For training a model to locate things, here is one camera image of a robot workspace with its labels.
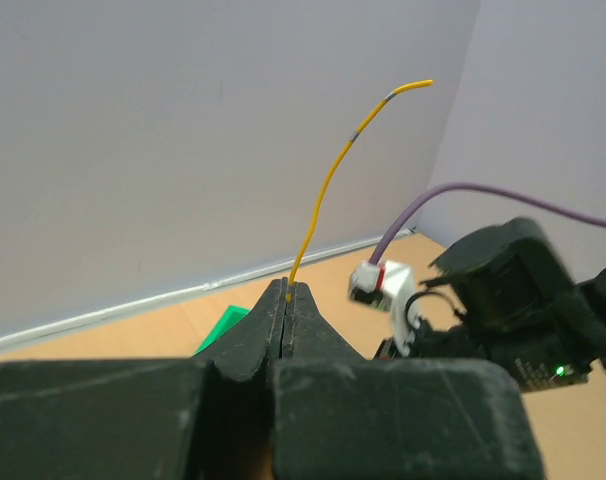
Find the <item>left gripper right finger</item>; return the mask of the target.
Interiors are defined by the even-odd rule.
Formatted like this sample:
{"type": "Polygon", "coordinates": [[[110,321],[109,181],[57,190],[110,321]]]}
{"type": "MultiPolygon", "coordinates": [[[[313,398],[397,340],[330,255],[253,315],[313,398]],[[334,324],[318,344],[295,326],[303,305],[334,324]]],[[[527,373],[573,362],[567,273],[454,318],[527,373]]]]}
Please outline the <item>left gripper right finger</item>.
{"type": "Polygon", "coordinates": [[[306,286],[270,286],[281,327],[273,364],[278,479],[541,479],[519,390],[481,360],[363,359],[306,286]]]}

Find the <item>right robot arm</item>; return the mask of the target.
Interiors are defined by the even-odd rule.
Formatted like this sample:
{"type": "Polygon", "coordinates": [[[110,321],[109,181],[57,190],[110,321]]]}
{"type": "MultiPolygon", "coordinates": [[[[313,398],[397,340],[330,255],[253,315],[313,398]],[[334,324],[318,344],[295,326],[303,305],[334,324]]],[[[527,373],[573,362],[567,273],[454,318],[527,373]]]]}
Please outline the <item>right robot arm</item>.
{"type": "Polygon", "coordinates": [[[432,265],[395,295],[376,358],[484,359],[522,392],[583,384],[594,361],[606,372],[606,267],[575,282],[534,220],[474,231],[432,265]]]}

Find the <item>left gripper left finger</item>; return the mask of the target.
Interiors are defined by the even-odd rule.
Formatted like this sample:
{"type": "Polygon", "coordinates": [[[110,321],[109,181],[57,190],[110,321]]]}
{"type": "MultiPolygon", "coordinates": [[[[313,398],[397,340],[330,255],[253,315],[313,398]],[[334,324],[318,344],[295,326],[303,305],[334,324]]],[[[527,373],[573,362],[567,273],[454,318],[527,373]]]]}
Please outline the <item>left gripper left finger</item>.
{"type": "Polygon", "coordinates": [[[269,479],[285,284],[189,358],[0,363],[0,479],[269,479]]]}

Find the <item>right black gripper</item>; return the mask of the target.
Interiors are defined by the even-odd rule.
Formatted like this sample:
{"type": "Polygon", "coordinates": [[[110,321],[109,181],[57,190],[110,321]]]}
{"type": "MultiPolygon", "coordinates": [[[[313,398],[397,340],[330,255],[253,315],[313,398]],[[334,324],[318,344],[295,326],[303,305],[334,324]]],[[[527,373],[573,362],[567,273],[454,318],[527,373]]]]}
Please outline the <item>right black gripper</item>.
{"type": "Polygon", "coordinates": [[[469,329],[456,325],[447,331],[434,330],[424,321],[417,336],[409,345],[408,354],[402,353],[393,338],[384,339],[374,358],[376,360],[394,360],[402,358],[478,358],[487,359],[485,347],[471,335],[469,329]]]}

